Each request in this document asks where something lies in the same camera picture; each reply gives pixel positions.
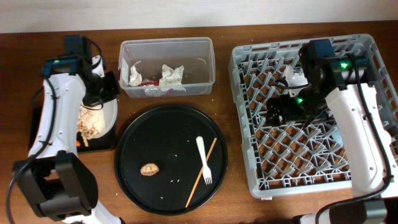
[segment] fork handle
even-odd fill
[[[203,138],[201,136],[197,137],[197,145],[198,145],[198,149],[199,149],[201,163],[203,164],[203,167],[207,167],[205,143],[203,142]]]

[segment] orange object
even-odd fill
[[[214,145],[216,144],[216,141],[217,141],[217,138],[214,138],[214,141],[213,141],[213,143],[211,144],[210,150],[209,150],[209,152],[207,153],[206,161],[209,160],[210,154],[211,154],[211,152],[212,152],[212,150],[213,150],[213,148],[214,148]],[[193,185],[193,188],[192,188],[192,191],[191,191],[191,195],[189,195],[189,198],[188,198],[187,204],[185,205],[185,208],[188,208],[188,205],[189,205],[189,203],[191,202],[193,193],[195,192],[195,189],[197,188],[197,185],[198,185],[198,182],[199,182],[199,180],[200,180],[200,177],[201,177],[201,173],[202,173],[202,172],[203,172],[203,166],[202,166],[201,169],[200,169],[200,172],[199,172],[197,181],[196,181],[195,184]]]

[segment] clear plastic container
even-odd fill
[[[129,78],[130,68],[135,65],[142,79],[159,81],[163,64],[172,69],[184,66],[182,85],[129,86],[122,78],[122,73]],[[213,43],[208,37],[124,41],[120,48],[119,71],[120,87],[130,98],[209,94],[215,82]],[[185,91],[176,90],[181,86]]]

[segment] green light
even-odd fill
[[[346,68],[348,66],[347,63],[341,63],[340,65],[341,65],[342,68]]]

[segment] black round tray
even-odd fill
[[[202,136],[213,183],[201,177],[188,208],[185,204],[202,167],[196,137]],[[154,163],[159,172],[143,176],[143,165]],[[206,203],[221,185],[228,165],[224,136],[202,112],[183,105],[151,109],[134,120],[115,151],[116,178],[123,192],[137,206],[159,215],[179,215]]]

